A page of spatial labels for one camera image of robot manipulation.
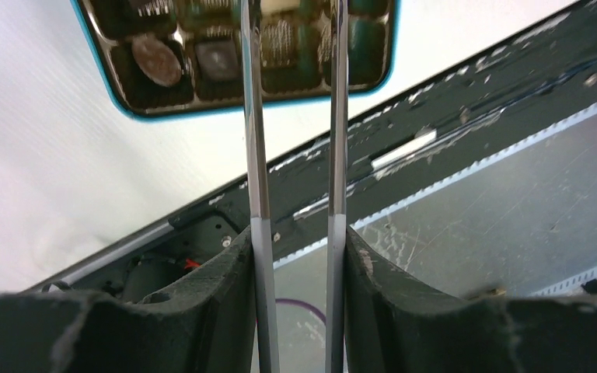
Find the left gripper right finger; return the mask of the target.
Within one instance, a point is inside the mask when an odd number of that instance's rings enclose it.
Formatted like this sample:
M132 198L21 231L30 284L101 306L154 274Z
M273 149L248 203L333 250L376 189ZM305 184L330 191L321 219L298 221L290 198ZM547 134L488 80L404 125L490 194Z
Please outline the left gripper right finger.
M457 298L353 229L344 287L351 372L597 372L597 295Z

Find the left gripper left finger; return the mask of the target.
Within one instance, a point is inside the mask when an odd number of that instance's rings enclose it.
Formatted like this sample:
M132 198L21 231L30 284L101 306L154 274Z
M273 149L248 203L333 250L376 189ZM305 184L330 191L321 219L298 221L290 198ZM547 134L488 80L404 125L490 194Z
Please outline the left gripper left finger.
M247 372L250 230L139 303L98 291L0 294L0 372Z

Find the teal chocolate box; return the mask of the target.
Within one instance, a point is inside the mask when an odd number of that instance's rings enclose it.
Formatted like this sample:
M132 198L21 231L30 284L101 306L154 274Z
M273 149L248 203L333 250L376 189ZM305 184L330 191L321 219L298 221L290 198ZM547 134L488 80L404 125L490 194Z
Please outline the teal chocolate box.
M137 118L243 103L239 1L76 1L75 14L114 104ZM330 94L332 1L252 1L267 103Z

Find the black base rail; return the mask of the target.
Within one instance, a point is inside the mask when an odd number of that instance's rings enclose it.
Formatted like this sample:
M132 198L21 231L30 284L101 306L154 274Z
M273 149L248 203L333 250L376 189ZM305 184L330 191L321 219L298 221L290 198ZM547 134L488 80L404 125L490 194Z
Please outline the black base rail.
M348 222L394 204L597 103L597 1L578 1L349 121ZM382 166L376 159L427 140ZM285 264L326 237L328 133L271 161L274 259ZM222 250L249 224L241 176L33 285L113 291L129 258Z

